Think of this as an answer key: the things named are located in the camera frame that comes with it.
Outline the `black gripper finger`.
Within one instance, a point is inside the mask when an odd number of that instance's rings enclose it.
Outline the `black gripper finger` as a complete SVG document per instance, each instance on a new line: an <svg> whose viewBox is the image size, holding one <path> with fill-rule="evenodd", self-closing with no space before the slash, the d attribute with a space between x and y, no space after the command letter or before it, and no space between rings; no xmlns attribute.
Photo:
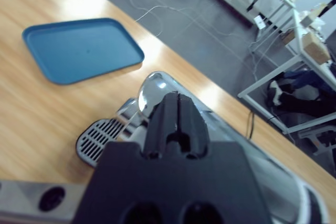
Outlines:
<svg viewBox="0 0 336 224"><path fill-rule="evenodd" d="M167 158L180 155L178 100L178 93L170 92L154 106L143 149L143 154L147 158Z"/></svg>
<svg viewBox="0 0 336 224"><path fill-rule="evenodd" d="M207 125L193 100L178 95L178 134L182 153L190 159L203 158L207 154L209 134Z"/></svg>

